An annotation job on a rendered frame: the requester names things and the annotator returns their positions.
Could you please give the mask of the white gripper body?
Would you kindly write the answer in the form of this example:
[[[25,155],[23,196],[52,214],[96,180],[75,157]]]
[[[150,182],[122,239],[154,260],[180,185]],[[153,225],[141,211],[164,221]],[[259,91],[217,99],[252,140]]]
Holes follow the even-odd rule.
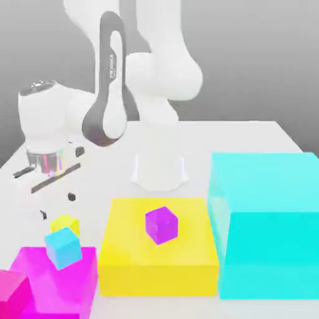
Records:
[[[41,173],[37,168],[31,173],[27,182],[27,195],[31,202],[42,211],[49,211],[55,206],[61,206],[64,195],[67,194],[67,183],[71,181],[70,174],[81,168],[81,163],[73,162],[70,166]]]

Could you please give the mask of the small yellow cube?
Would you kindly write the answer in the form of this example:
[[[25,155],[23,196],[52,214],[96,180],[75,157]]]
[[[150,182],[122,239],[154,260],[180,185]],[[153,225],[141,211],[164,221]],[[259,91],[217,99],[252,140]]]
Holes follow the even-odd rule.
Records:
[[[76,236],[80,236],[79,220],[68,214],[62,214],[57,219],[50,222],[50,230],[57,232],[68,227]]]

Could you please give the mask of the small cyan cube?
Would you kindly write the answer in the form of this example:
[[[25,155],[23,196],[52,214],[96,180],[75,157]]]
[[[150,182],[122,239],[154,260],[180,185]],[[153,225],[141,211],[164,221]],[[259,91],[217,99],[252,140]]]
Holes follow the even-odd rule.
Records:
[[[78,236],[68,227],[44,238],[47,256],[57,270],[62,270],[82,259]]]

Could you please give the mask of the small pink cube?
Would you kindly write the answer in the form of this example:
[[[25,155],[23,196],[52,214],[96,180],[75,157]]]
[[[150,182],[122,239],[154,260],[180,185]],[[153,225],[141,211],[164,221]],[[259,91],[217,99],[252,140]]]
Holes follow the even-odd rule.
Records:
[[[26,274],[0,270],[0,319],[19,319],[31,297]]]

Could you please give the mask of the small purple cube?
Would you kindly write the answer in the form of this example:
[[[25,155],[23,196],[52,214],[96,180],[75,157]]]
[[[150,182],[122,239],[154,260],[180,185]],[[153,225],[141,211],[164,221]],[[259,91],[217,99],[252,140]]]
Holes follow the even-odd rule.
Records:
[[[145,231],[156,245],[177,238],[178,224],[178,217],[167,206],[145,214]]]

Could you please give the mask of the large magenta box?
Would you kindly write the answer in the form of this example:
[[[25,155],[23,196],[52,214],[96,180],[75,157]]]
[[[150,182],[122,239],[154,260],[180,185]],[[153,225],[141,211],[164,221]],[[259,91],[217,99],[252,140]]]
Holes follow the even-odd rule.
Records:
[[[82,248],[82,259],[57,270],[44,247],[23,247],[10,269],[26,274],[33,296],[19,319],[90,319],[97,286],[97,254]]]

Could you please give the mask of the large yellow box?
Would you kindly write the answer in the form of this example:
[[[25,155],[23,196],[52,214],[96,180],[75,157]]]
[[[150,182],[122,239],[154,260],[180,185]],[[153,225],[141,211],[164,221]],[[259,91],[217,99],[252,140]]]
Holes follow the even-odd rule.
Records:
[[[145,214],[166,206],[178,236],[156,244]],[[204,198],[115,198],[98,259],[100,293],[122,296],[214,296],[219,261]]]

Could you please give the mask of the large cyan box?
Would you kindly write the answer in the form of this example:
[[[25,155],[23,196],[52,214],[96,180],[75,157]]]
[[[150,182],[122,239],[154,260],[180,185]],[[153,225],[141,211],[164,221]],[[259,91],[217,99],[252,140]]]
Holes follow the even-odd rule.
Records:
[[[207,209],[223,300],[319,300],[319,158],[213,153]]]

